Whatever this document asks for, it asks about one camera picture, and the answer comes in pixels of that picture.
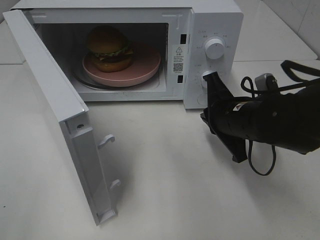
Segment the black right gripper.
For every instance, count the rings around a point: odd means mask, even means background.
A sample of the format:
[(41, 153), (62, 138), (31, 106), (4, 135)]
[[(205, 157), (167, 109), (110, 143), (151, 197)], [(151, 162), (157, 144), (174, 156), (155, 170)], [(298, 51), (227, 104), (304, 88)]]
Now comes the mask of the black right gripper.
[(207, 108), (200, 114), (201, 119), (230, 151), (234, 162), (247, 160), (244, 139), (253, 137), (253, 126), (250, 123), (252, 99), (233, 98), (217, 71), (206, 73), (202, 78), (207, 84)]

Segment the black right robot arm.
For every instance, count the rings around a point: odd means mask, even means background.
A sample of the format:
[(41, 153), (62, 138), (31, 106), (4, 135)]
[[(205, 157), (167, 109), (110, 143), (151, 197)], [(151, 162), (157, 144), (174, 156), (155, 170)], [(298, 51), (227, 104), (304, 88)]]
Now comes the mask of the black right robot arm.
[(307, 154), (320, 147), (320, 81), (302, 80), (279, 87), (270, 73), (245, 77), (236, 97), (217, 72), (203, 76), (207, 108), (202, 120), (235, 156), (246, 156), (245, 141), (266, 143)]

